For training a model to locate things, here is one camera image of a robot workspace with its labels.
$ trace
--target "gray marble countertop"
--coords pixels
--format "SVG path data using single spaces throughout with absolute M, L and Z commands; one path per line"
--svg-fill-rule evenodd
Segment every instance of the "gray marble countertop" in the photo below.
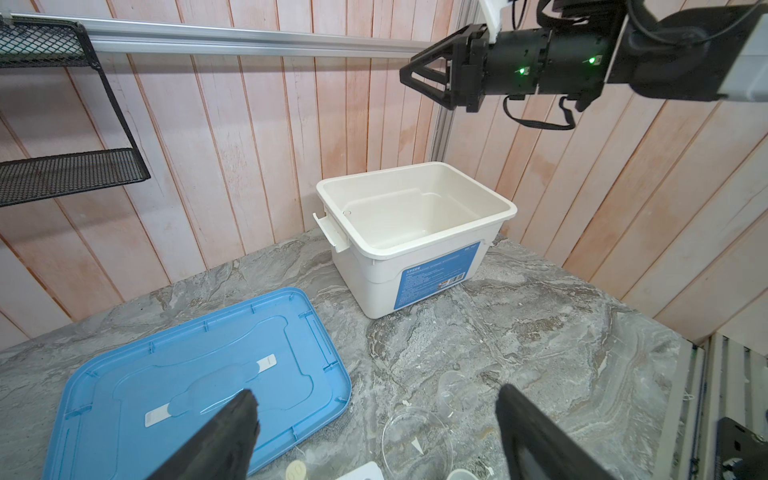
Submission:
M 41 477 L 61 393 L 87 360 L 282 286 L 312 300 L 353 396 L 342 416 L 253 478 L 283 478 L 294 459 L 313 480 L 371 460 L 383 466 L 387 420 L 404 405 L 435 411 L 450 369 L 479 393 L 451 431 L 454 468 L 508 477 L 494 408 L 499 387 L 512 383 L 615 477 L 651 478 L 676 333 L 507 240 L 470 280 L 370 320 L 317 229 L 0 352 L 0 476 Z

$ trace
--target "plastic cup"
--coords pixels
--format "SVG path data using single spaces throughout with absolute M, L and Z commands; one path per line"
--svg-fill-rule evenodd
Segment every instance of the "plastic cup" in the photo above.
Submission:
M 449 370 L 437 383 L 437 413 L 446 425 L 461 422 L 478 405 L 478 389 L 463 373 Z
M 469 470 L 457 468 L 451 472 L 451 475 L 448 475 L 448 480 L 478 480 L 478 478 Z

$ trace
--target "metal rail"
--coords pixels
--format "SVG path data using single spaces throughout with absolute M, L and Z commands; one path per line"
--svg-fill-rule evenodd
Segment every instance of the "metal rail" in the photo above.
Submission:
M 428 41 L 201 27 L 113 18 L 40 13 L 11 13 L 11 16 L 80 22 L 88 30 L 96 51 L 112 53 L 410 58 L 430 46 Z

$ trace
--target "paper scrap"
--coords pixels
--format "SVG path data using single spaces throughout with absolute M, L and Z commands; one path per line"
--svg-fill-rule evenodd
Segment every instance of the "paper scrap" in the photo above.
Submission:
M 275 358 L 275 354 L 273 353 L 270 356 L 265 356 L 261 360 L 259 360 L 259 373 L 263 372 L 264 370 L 271 369 L 275 365 L 277 365 L 277 358 Z
M 155 423 L 162 422 L 163 420 L 170 417 L 170 413 L 168 413 L 168 406 L 170 403 L 166 403 L 163 406 L 157 407 L 155 410 L 150 410 L 149 412 L 144 414 L 144 426 L 145 427 L 151 427 Z
M 413 439 L 413 442 L 411 442 L 411 445 L 413 445 L 413 448 L 416 450 L 419 450 L 419 453 L 424 455 L 424 450 L 422 450 L 421 444 L 419 444 L 419 439 Z

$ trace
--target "barcode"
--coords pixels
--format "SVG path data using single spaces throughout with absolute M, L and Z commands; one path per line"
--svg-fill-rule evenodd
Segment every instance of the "barcode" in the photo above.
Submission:
M 456 282 L 462 281 L 464 279 L 464 275 L 465 274 L 462 273 L 461 275 L 454 276 L 453 278 L 450 278 L 450 279 L 446 280 L 445 282 L 438 283 L 437 290 L 442 290 L 442 289 L 446 288 L 447 286 L 451 286 L 451 285 L 453 285 Z

